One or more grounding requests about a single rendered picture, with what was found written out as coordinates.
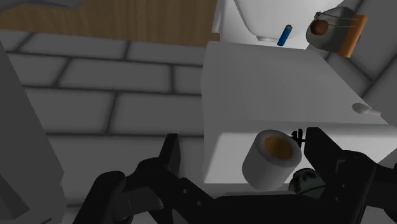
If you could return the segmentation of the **grey holder with orange board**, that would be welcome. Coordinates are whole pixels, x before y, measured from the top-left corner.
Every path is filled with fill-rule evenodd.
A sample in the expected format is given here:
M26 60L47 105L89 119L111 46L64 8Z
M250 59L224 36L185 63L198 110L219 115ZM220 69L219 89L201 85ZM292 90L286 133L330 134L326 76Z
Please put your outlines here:
M317 49L351 58L367 20L366 15L345 6L317 12L307 28L306 40Z

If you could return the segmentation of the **small black figure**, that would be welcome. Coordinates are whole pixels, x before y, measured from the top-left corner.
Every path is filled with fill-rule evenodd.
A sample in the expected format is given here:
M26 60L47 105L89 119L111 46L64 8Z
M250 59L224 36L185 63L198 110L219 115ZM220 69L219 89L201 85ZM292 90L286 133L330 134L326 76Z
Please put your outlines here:
M291 138L297 143L297 145L301 148L302 144L305 142L305 138L303 137L303 130L298 129L293 131L291 134Z

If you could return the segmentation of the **blue cylinder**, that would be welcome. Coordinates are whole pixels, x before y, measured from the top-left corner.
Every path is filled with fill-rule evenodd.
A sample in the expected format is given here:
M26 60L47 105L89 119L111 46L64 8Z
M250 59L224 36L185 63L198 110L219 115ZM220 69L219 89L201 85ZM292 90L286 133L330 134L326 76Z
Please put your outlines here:
M290 24L285 26L285 28L284 28L284 30L283 30L283 32L282 32L282 34L281 34L281 36L280 36L280 38L279 38L279 40L277 42L277 46L284 46L286 40L289 38L289 35L290 35L291 31L292 31L292 28L293 27Z

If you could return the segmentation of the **grey-green skull figure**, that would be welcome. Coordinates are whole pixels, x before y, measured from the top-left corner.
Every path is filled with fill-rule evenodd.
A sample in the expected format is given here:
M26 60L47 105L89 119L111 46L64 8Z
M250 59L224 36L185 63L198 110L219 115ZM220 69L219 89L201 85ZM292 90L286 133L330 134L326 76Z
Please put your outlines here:
M288 190L298 195L319 199L325 187L325 182L314 169L303 168L293 174Z

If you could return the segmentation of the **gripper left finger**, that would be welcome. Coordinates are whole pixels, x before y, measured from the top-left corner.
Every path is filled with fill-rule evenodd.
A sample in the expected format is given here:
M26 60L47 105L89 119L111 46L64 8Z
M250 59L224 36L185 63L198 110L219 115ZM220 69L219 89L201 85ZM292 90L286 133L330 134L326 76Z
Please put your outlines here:
M188 224L210 224L213 198L179 178L178 134L167 134L158 157L141 161L129 176L105 172L94 181L73 224L132 224L148 212L157 224L174 224L177 211Z

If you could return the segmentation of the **white toilet paper roll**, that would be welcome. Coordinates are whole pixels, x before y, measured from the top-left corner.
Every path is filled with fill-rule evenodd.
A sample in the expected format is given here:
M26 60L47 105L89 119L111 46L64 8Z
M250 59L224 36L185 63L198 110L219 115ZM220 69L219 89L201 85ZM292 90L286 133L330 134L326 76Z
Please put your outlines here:
M291 136L278 130L264 130L251 145L242 163L242 174L255 190L275 191L301 160L301 147Z

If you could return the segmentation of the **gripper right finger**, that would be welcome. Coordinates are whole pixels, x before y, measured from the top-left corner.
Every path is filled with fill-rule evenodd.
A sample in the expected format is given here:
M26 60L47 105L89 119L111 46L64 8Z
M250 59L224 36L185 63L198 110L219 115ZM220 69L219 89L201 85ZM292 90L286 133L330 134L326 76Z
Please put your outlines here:
M367 206L397 223L397 164L387 168L364 153L343 150L319 127L306 129L304 155L326 184L321 201L336 224L360 224Z

